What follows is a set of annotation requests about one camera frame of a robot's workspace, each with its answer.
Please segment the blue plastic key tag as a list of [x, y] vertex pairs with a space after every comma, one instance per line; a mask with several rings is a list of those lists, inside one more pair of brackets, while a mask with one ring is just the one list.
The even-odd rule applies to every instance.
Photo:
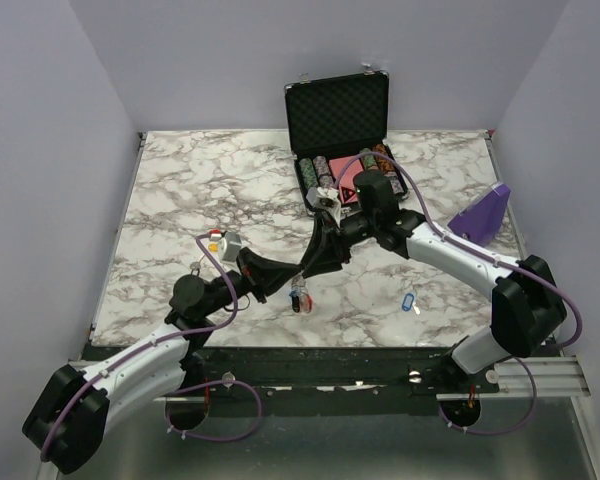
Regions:
[[406, 313], [413, 313], [414, 315], [421, 314], [421, 310], [416, 303], [416, 295], [413, 292], [405, 294], [401, 303], [401, 309]]

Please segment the red-handled metal keyring tool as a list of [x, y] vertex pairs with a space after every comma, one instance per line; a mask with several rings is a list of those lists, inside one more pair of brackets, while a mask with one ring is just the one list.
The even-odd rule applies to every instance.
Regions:
[[301, 292], [300, 305], [301, 305], [300, 313], [302, 313], [302, 314], [311, 313], [313, 310], [313, 305], [314, 305], [312, 297], [306, 292]]

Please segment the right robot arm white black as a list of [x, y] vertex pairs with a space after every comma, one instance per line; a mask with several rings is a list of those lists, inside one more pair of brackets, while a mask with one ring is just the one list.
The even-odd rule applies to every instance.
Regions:
[[375, 170], [357, 174], [354, 187], [359, 210], [348, 217], [341, 215], [335, 190], [308, 191], [314, 229], [301, 261], [303, 276], [340, 270], [354, 245], [373, 238], [383, 249], [433, 266], [482, 294], [491, 303], [491, 323], [452, 347], [439, 370], [447, 389], [463, 391], [486, 367], [531, 356], [566, 319], [542, 258], [499, 256], [444, 232], [423, 213], [401, 208], [389, 180]]

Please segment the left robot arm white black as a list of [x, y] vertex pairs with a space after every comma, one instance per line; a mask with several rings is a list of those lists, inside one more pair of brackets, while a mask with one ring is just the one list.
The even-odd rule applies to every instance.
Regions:
[[185, 358], [201, 348], [217, 325], [209, 316], [236, 309], [241, 297], [259, 301], [300, 273], [301, 265], [274, 261], [242, 248], [237, 267], [214, 280], [194, 273], [174, 284], [169, 312], [149, 335], [118, 354], [83, 370], [66, 364], [47, 381], [26, 417], [22, 432], [44, 462], [72, 473], [97, 451], [115, 423], [142, 404], [172, 391], [194, 393], [200, 368]]

